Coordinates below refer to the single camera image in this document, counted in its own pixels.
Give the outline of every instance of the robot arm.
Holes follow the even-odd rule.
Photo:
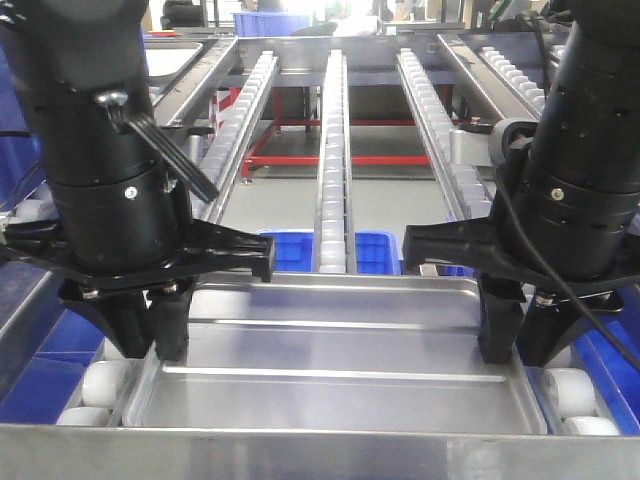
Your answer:
[[[525,363],[543,365],[580,317],[514,217],[537,253],[596,310],[620,308],[612,290],[640,278],[639,242],[627,235],[640,199],[640,5],[571,6],[576,24],[539,125],[500,133],[505,148],[494,156],[506,156],[497,169],[505,189],[490,217],[407,229],[405,263],[441,260],[482,272],[479,341],[489,362],[506,361],[517,338]],[[523,282],[538,287],[524,324]]]
[[[0,1],[0,40],[60,219],[9,225],[0,255],[62,274],[65,304],[130,357],[177,359],[200,273],[269,280],[270,239],[193,220],[217,191],[155,127],[147,0]]]

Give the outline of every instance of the blue crate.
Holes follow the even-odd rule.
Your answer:
[[[240,12],[233,14],[239,37],[286,37],[311,26],[311,17],[287,12]]]
[[[260,235],[276,242],[276,266],[279,272],[310,272],[313,259],[313,232],[309,230],[261,230]]]
[[[103,340],[104,335],[95,325],[74,312],[66,311],[36,356],[88,366]]]
[[[310,230],[260,230],[276,242],[276,271],[310,272],[313,260],[313,232]],[[356,232],[358,273],[401,273],[396,237],[379,230]]]
[[[634,355],[640,356],[620,322],[611,322],[607,327]],[[576,340],[574,346],[620,431],[625,435],[640,434],[640,373],[595,330]]]
[[[399,275],[396,236],[380,230],[356,232],[358,273]]]
[[[0,403],[0,422],[56,423],[83,374],[77,363],[32,359]]]
[[[27,126],[11,85],[11,72],[0,45],[0,130],[25,131]],[[11,195],[25,172],[40,158],[38,142],[32,138],[0,137],[0,204]],[[24,192],[43,179],[40,173],[26,185]]]

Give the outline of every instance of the bolt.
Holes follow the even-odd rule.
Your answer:
[[[138,196],[138,189],[136,187],[127,187],[124,191],[124,198],[127,200],[135,200]]]
[[[553,198],[556,202],[564,200],[564,191],[561,188],[554,188],[551,190],[551,198]]]
[[[555,303],[556,297],[555,295],[543,291],[538,291],[536,292],[535,301],[536,305],[540,307],[550,307]]]
[[[82,291],[82,298],[84,298],[85,300],[95,300],[99,296],[100,296],[100,290],[98,289]]]
[[[178,180],[175,179],[167,179],[166,183],[164,184],[164,188],[163,188],[163,192],[164,193],[171,193],[175,190],[175,188],[178,186]]]
[[[178,291],[178,284],[176,282],[171,282],[169,285],[166,285],[162,288],[164,293],[176,293]]]
[[[96,94],[94,99],[102,107],[123,107],[129,100],[129,95],[122,90],[109,90]]]

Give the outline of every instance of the metal tray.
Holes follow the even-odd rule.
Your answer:
[[[146,359],[126,426],[546,433],[517,357],[485,365],[466,279],[226,276],[180,362]]]
[[[182,73],[202,51],[198,42],[148,42],[145,44],[149,79],[161,86]]]

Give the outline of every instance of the gray floor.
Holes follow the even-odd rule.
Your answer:
[[[414,127],[352,127],[354,155],[419,155]],[[264,154],[317,152],[317,132],[287,131],[272,137]],[[446,221],[440,189],[427,167],[375,166],[354,169],[356,230],[386,230],[402,244],[407,225]],[[251,185],[236,185],[223,224],[243,231],[313,229],[315,167],[261,167]]]
[[[313,229],[316,181],[257,178],[237,185],[223,225],[243,231]],[[353,216],[356,230],[386,230],[402,245],[407,225],[441,223],[446,209],[432,180],[355,180]]]

